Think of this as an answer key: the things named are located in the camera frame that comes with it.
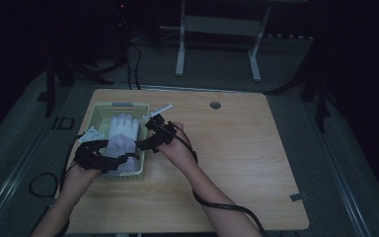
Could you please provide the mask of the person's left hand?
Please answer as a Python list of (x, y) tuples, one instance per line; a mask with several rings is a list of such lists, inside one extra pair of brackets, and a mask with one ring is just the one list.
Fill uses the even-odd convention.
[(86, 170), (77, 163), (73, 163), (65, 174), (61, 192), (64, 195), (81, 197), (99, 175), (99, 170)]

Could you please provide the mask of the black tripod stand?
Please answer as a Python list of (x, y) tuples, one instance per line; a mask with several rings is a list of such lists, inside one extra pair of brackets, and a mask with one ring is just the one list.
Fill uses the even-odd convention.
[(265, 95), (279, 95), (303, 84), (300, 99), (302, 102), (312, 102), (317, 99), (315, 122), (318, 129), (324, 132), (325, 117), (330, 115), (326, 107), (330, 73), (325, 43), (321, 37), (313, 37), (294, 78), (275, 89), (265, 91)]

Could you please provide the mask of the lilac glove white fingers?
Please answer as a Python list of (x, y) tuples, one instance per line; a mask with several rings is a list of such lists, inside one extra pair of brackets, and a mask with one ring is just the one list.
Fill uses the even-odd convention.
[(134, 153), (138, 136), (139, 121), (131, 114), (120, 113), (110, 121), (109, 143), (105, 155), (117, 158), (126, 153)]

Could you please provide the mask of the person's right hand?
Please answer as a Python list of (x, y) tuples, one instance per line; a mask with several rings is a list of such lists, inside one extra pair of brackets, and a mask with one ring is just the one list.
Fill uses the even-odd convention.
[(179, 122), (174, 122), (176, 136), (169, 144), (162, 144), (157, 147), (168, 160), (184, 174), (197, 166), (192, 154), (192, 147), (186, 134), (184, 126)]

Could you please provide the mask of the dark device with red light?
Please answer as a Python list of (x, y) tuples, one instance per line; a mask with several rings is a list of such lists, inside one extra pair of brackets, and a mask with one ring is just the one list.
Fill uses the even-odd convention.
[(128, 22), (129, 11), (127, 0), (114, 0), (114, 12), (116, 25), (121, 29)]

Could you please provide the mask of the white metal stand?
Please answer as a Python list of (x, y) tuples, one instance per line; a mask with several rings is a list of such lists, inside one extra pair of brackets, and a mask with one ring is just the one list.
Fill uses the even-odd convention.
[(255, 43), (247, 51), (247, 54), (253, 80), (255, 82), (260, 82), (262, 80), (262, 76), (259, 64), (257, 62), (257, 54), (259, 52), (262, 39), (265, 35), (265, 27), (271, 12), (271, 7), (265, 6), (264, 12), (262, 13), (262, 18), (260, 20), (244, 20), (189, 15), (187, 13), (188, 1), (189, 0), (180, 0), (180, 25), (178, 27), (179, 48), (175, 75), (184, 75), (187, 32), (217, 34), (223, 36), (254, 37)]

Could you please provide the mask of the pale green plastic basket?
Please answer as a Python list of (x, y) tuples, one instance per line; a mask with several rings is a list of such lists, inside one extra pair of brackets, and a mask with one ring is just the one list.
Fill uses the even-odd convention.
[[(149, 114), (149, 106), (141, 103), (99, 103), (95, 104), (90, 115), (90, 119), (86, 126), (85, 133), (91, 126), (102, 133), (109, 140), (109, 128), (111, 118), (118, 116), (120, 113), (131, 114), (139, 121), (139, 130), (137, 140), (147, 138), (148, 129), (145, 127), (147, 119), (144, 116)], [(143, 179), (145, 152), (136, 147), (134, 153), (128, 153), (129, 157), (134, 157), (139, 161), (139, 170), (137, 172), (129, 172), (118, 174), (114, 171), (102, 173), (99, 176), (100, 180), (107, 181), (141, 181)]]

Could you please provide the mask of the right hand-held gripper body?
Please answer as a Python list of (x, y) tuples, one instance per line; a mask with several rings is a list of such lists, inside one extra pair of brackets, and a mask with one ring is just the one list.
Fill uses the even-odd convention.
[(155, 119), (158, 122), (157, 128), (152, 131), (152, 136), (156, 137), (161, 144), (170, 144), (171, 141), (174, 139), (176, 135), (176, 130), (174, 128), (174, 125), (168, 121), (165, 122), (164, 118), (161, 116), (162, 112), (165, 112), (166, 110), (170, 109), (173, 105), (168, 104), (167, 106), (155, 109), (153, 112), (149, 113), (147, 116), (144, 116), (144, 119), (150, 120)]

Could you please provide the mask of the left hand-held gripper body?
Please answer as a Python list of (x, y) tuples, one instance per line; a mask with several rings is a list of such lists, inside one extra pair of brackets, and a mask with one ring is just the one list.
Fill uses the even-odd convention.
[(105, 140), (106, 137), (91, 126), (79, 137), (79, 147), (75, 151), (74, 161), (82, 168), (100, 170), (102, 173), (114, 171), (119, 164), (117, 159), (104, 155), (102, 149), (95, 149), (94, 144), (97, 140)]

